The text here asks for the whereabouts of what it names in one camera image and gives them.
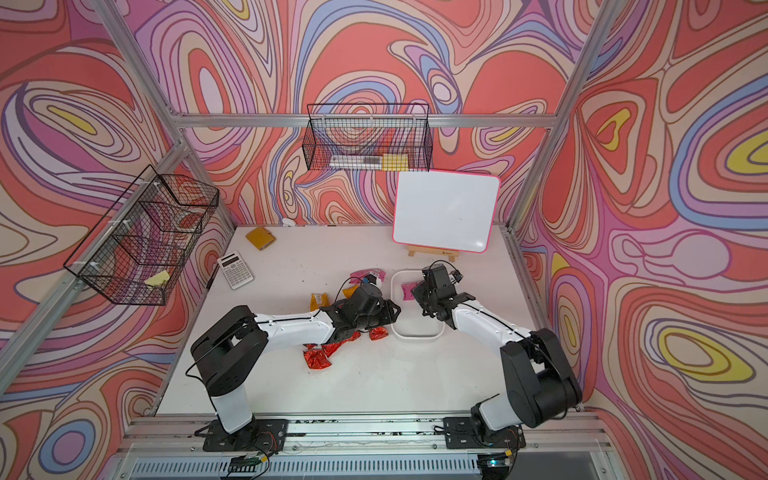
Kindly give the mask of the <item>pink tea bag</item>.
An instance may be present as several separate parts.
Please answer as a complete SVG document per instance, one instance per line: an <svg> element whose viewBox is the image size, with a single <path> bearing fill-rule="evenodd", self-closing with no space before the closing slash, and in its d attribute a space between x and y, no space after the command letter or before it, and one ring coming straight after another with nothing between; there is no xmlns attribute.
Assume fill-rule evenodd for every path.
<svg viewBox="0 0 768 480"><path fill-rule="evenodd" d="M350 274L351 284L359 284L361 282L381 283L385 279L386 272L380 268L363 269Z"/></svg>
<svg viewBox="0 0 768 480"><path fill-rule="evenodd" d="M418 282L408 282L401 285L403 299L405 301L412 301L415 299L414 290L418 287Z"/></svg>

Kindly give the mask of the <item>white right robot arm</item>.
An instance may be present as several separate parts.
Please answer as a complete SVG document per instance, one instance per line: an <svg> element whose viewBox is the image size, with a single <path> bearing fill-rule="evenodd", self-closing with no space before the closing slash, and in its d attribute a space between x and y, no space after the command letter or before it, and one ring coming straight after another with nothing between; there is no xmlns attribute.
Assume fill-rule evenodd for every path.
<svg viewBox="0 0 768 480"><path fill-rule="evenodd" d="M412 290L422 314L489 348L501 362L505 390L471 409L477 435L521 425L536 428L562 420L583 401L583 392L557 335L530 330L501 319L475 296L459 293L460 272L444 261L421 270Z"/></svg>

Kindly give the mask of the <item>yellow tea bag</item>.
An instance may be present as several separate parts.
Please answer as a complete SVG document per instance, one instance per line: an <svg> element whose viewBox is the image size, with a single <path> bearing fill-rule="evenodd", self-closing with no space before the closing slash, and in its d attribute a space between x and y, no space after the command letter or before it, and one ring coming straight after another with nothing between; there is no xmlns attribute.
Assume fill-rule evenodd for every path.
<svg viewBox="0 0 768 480"><path fill-rule="evenodd" d="M346 299L350 299L358 288L359 288L359 284L355 284L355 285L352 285L351 287L343 289L342 292L344 297Z"/></svg>
<svg viewBox="0 0 768 480"><path fill-rule="evenodd" d="M318 310L322 307L330 305L330 300L327 293L312 293L310 297L310 310Z"/></svg>

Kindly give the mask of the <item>white plastic storage box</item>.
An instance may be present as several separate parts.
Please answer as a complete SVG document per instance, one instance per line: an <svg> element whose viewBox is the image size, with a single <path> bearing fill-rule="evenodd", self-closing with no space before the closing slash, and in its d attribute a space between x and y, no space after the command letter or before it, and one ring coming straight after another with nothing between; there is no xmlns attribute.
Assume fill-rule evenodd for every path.
<svg viewBox="0 0 768 480"><path fill-rule="evenodd" d="M412 301L403 299L401 285L408 282L419 283L422 279L420 269L398 270L390 276L391 300L401 307L401 313L397 321L390 326L390 330L399 340L431 342L445 332L443 323L422 315L422 309L415 299Z"/></svg>

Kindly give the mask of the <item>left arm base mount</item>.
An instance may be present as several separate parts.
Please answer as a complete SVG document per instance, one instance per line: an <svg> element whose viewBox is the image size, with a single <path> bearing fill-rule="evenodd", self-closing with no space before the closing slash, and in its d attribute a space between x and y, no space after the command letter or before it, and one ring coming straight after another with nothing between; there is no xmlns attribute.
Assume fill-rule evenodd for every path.
<svg viewBox="0 0 768 480"><path fill-rule="evenodd" d="M263 451L277 453L284 448L287 437L286 419L253 418L235 433L227 433L219 420L195 432L203 439L206 452Z"/></svg>

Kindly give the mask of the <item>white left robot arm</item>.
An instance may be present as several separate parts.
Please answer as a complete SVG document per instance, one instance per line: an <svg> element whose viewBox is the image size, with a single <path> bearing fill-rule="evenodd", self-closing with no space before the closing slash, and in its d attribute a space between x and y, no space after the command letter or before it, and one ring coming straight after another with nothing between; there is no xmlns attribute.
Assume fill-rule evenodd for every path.
<svg viewBox="0 0 768 480"><path fill-rule="evenodd" d="M214 407L219 425L237 434L254 420L245 381L261 356L303 346L342 343L354 334L393 324L401 307L372 283L348 299L301 314L256 314L238 305L195 340L192 367Z"/></svg>

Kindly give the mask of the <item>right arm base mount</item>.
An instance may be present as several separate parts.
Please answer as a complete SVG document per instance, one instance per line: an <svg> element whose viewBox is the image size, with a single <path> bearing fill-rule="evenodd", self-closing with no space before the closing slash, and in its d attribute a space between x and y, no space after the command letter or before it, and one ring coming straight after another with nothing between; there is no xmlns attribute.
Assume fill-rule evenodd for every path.
<svg viewBox="0 0 768 480"><path fill-rule="evenodd" d="M526 446L519 426L493 431L481 422L480 417L444 417L441 424L433 427L433 432L444 437L449 450L504 449L515 452Z"/></svg>

